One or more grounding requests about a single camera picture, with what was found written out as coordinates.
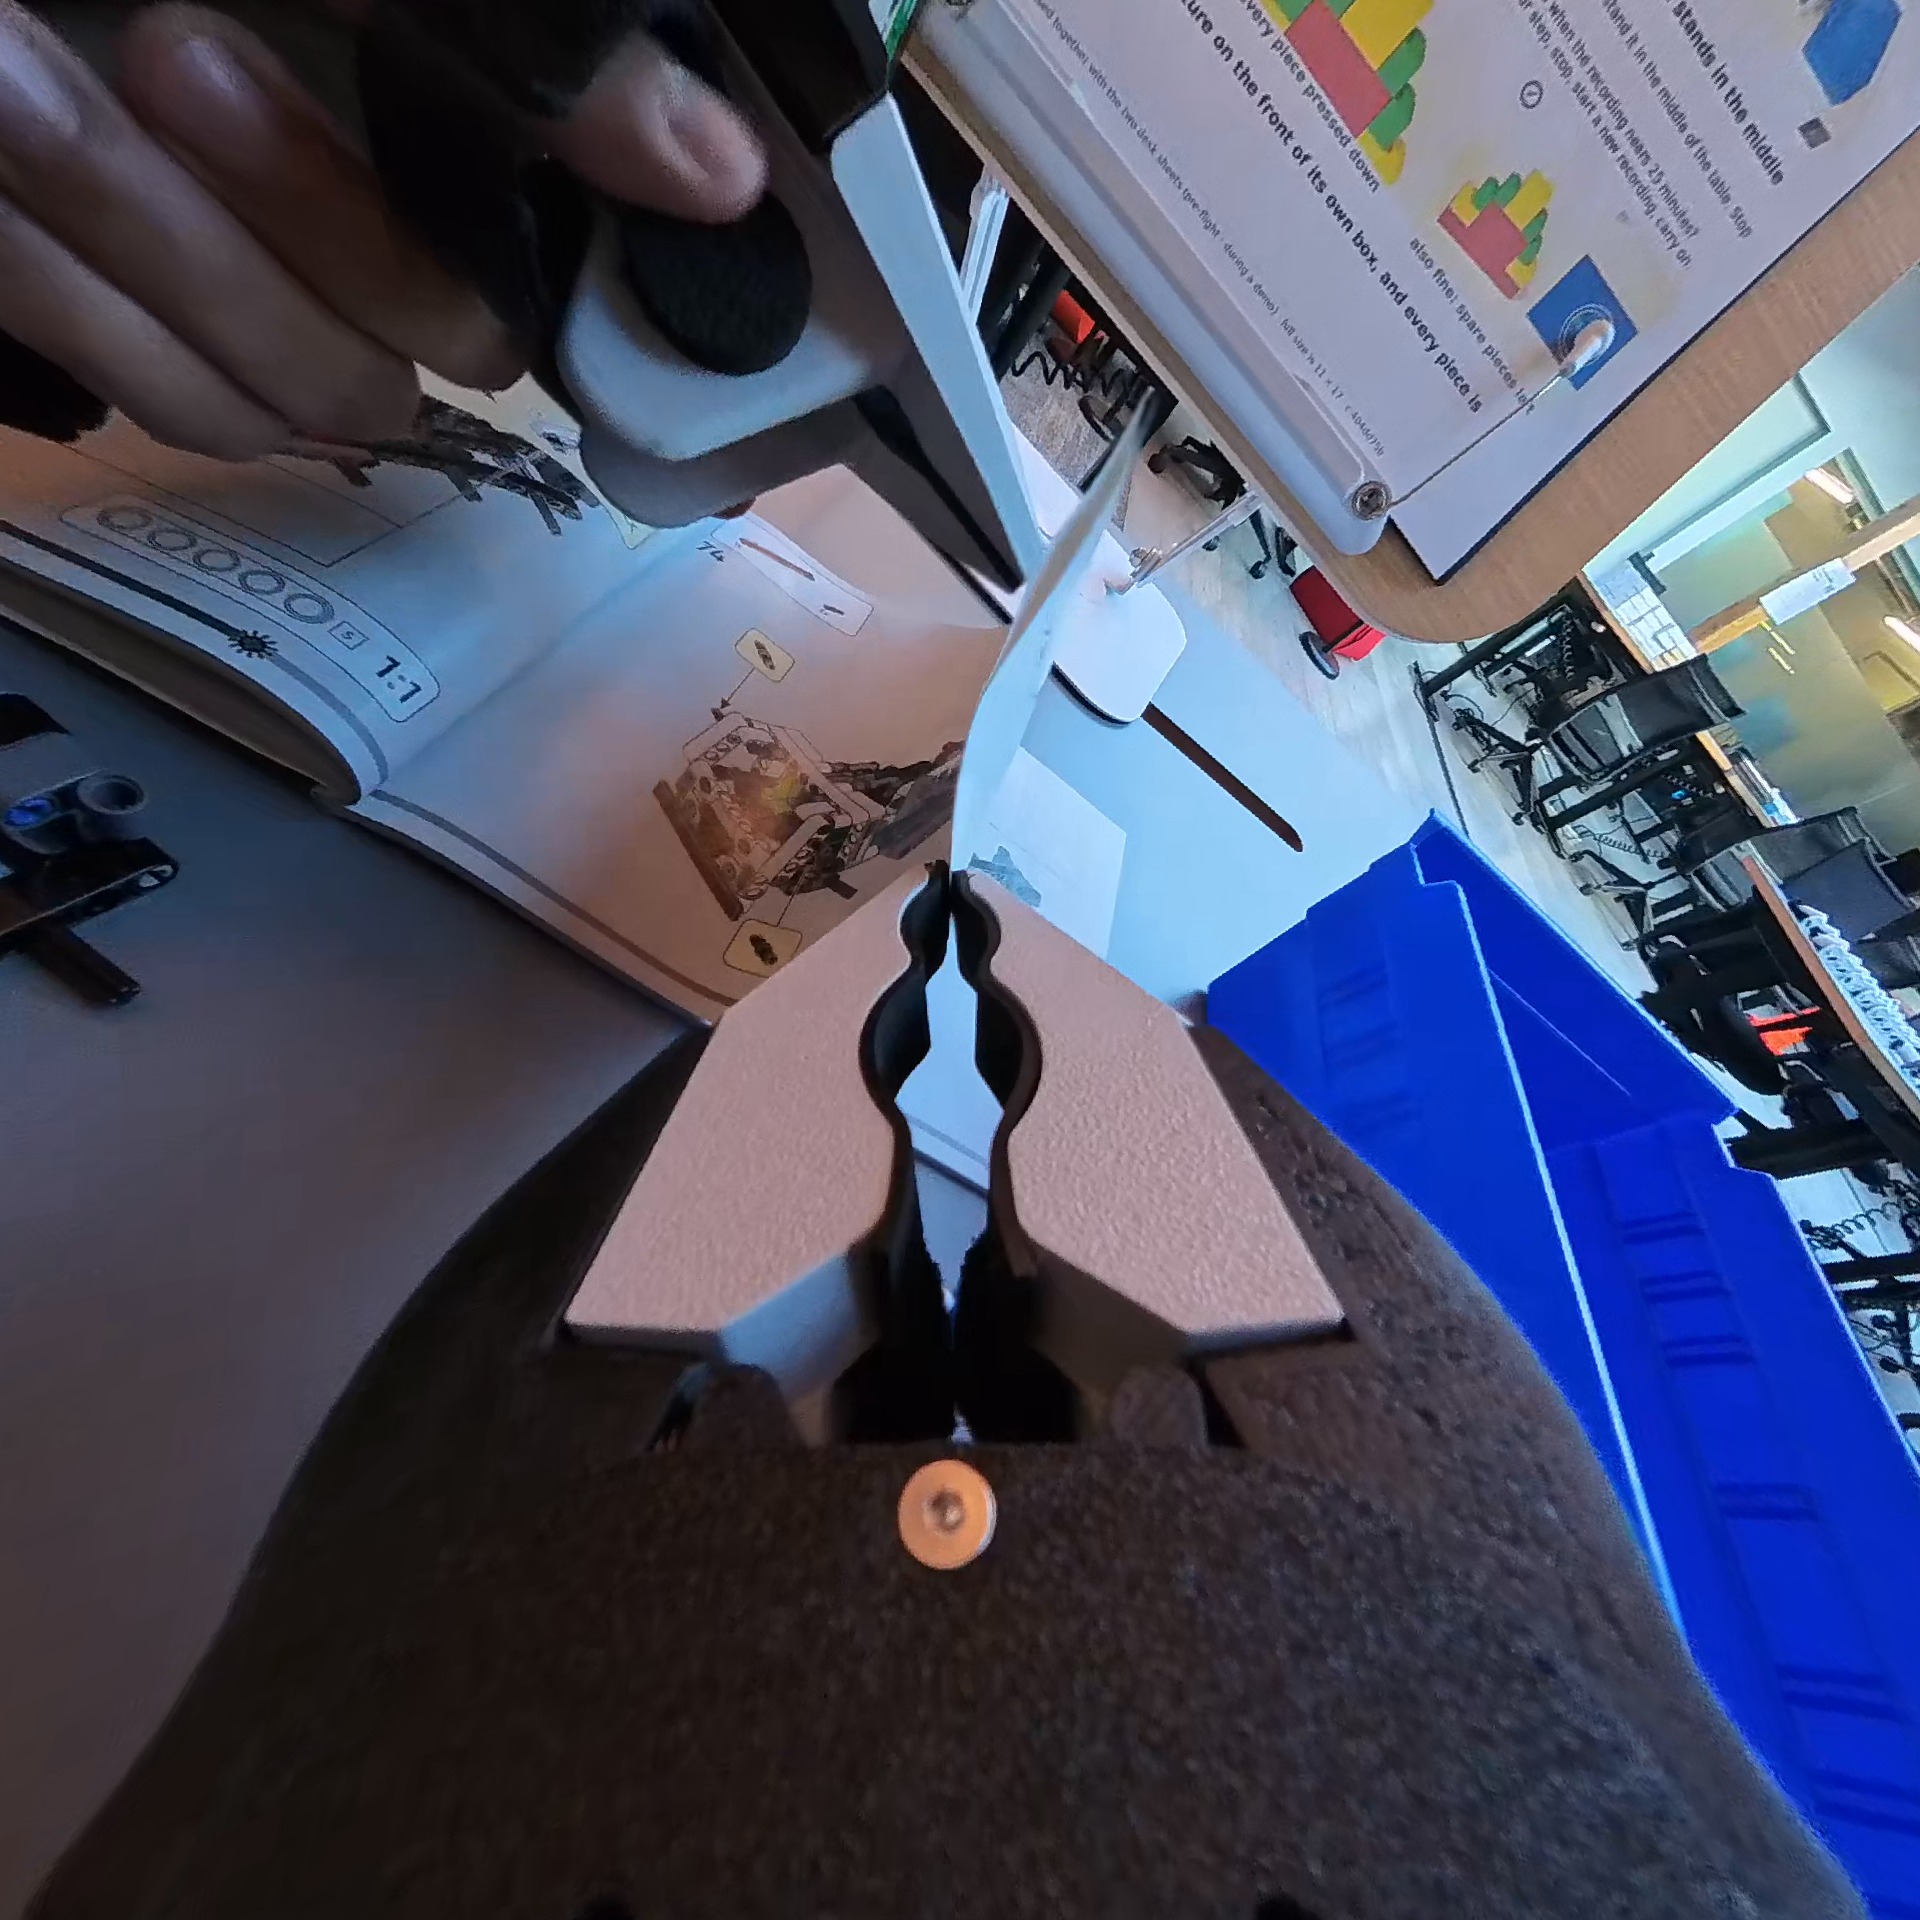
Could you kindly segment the red box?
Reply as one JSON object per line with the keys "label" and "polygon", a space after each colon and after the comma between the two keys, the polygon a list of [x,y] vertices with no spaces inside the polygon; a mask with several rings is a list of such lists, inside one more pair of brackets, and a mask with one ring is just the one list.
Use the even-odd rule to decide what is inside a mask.
{"label": "red box", "polygon": [[1306,567],[1286,583],[1302,616],[1301,646],[1323,679],[1335,680],[1344,664],[1378,649],[1384,632],[1355,612],[1318,567]]}

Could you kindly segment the laminated instruction sheet board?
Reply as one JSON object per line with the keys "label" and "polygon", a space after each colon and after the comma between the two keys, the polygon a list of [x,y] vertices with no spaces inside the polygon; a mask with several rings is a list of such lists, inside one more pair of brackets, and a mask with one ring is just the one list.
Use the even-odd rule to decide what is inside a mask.
{"label": "laminated instruction sheet board", "polygon": [[1916,5],[925,5],[1340,553],[1438,581],[1914,135]]}

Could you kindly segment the white stand base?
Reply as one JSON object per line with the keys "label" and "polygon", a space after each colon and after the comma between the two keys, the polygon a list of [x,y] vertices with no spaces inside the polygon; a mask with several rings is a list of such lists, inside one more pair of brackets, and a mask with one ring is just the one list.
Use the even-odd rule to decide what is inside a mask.
{"label": "white stand base", "polygon": [[1184,621],[1160,588],[1091,576],[1058,618],[1048,673],[1096,720],[1128,727],[1184,649]]}

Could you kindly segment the row of black office chairs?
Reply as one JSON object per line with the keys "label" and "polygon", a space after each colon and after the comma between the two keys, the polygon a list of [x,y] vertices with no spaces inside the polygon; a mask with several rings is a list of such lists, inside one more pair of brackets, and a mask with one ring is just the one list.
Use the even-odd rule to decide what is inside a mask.
{"label": "row of black office chairs", "polygon": [[1776,1103],[1742,1120],[1740,1165],[1916,1178],[1914,854],[1853,806],[1789,817],[1706,657],[1645,666],[1582,583],[1413,684],[1511,820],[1627,917],[1650,1017]]}

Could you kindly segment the dark grey lego connector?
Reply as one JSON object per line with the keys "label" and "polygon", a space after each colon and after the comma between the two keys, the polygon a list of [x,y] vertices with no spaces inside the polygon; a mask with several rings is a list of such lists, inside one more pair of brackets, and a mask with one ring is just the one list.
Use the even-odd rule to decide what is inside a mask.
{"label": "dark grey lego connector", "polygon": [[52,861],[120,847],[147,829],[148,790],[130,775],[87,773],[4,789],[3,840],[10,856]]}

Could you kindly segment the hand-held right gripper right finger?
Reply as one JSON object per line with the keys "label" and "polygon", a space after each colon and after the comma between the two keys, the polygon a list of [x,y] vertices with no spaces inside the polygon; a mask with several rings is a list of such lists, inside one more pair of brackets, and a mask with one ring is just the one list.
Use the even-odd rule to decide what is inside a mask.
{"label": "hand-held right gripper right finger", "polygon": [[973,1440],[1070,1442],[1136,1373],[1341,1340],[1189,1024],[983,873],[951,882],[951,932],[998,1101],[951,1334]]}

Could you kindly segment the black lego beam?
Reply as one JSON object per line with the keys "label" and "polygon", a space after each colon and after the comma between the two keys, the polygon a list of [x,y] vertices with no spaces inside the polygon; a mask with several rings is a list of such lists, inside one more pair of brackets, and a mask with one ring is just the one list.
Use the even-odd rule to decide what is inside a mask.
{"label": "black lego beam", "polygon": [[130,837],[39,854],[4,850],[3,952],[55,927],[76,927],[170,885],[178,861],[154,838]]}

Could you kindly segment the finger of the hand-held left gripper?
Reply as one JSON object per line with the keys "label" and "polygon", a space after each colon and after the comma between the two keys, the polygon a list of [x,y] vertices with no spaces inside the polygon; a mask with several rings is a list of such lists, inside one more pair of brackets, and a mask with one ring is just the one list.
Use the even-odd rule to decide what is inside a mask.
{"label": "finger of the hand-held left gripper", "polygon": [[949,559],[1019,588],[1040,527],[901,109],[810,90],[803,146],[803,470],[848,469]]}

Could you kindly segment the person's left hand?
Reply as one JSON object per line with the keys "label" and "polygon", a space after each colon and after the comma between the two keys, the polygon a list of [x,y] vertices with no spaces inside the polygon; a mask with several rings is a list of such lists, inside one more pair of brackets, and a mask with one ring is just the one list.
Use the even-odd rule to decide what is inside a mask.
{"label": "person's left hand", "polygon": [[[688,60],[674,5],[330,5],[472,82],[510,158],[726,223],[765,186],[752,120]],[[4,5],[4,422],[70,441],[123,414],[252,462],[403,437],[419,372],[495,393],[538,324],[396,205],[371,158],[224,6],[141,5],[85,60]]]}

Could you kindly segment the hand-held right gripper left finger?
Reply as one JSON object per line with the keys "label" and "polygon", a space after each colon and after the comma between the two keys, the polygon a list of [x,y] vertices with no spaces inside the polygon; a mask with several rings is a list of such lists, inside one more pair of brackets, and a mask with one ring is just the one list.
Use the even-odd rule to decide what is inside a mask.
{"label": "hand-held right gripper left finger", "polygon": [[717,1020],[568,1336],[756,1368],[810,1444],[943,1425],[943,1281],[899,1097],[928,1055],[949,898],[943,861],[908,870]]}

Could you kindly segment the black lego axle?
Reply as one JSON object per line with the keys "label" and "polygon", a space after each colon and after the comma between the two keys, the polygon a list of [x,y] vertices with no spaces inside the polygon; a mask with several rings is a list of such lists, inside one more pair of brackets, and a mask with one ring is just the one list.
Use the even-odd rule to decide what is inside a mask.
{"label": "black lego axle", "polygon": [[87,944],[74,927],[37,920],[6,929],[3,956],[21,956],[87,1005],[119,1007],[141,993],[133,974]]}

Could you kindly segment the lego instruction booklet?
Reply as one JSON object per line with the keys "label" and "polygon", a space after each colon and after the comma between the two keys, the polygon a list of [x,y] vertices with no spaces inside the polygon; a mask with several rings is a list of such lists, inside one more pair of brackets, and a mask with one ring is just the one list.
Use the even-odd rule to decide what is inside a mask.
{"label": "lego instruction booklet", "polygon": [[1014,666],[1131,599],[1117,486],[1014,437],[1043,576],[998,589],[845,465],[663,529],[579,445],[527,382],[252,463],[4,429],[4,615],[710,1022],[946,864]]}

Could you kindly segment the white paper sheet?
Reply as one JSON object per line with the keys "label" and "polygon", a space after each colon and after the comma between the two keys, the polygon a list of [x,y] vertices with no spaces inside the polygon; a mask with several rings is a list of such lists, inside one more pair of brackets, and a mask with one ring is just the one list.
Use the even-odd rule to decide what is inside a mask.
{"label": "white paper sheet", "polygon": [[970,865],[1078,944],[1114,932],[1126,832],[1029,750],[1016,750]]}

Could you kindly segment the wooden ledge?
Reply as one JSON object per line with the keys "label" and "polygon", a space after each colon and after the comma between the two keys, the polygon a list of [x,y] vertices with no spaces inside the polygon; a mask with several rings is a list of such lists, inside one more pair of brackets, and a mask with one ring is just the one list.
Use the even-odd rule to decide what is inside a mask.
{"label": "wooden ledge", "polygon": [[1597,432],[1487,544],[1436,583],[1389,534],[1351,599],[1384,632],[1463,641],[1495,632],[1613,541],[1796,377],[1917,261],[1910,135]]}

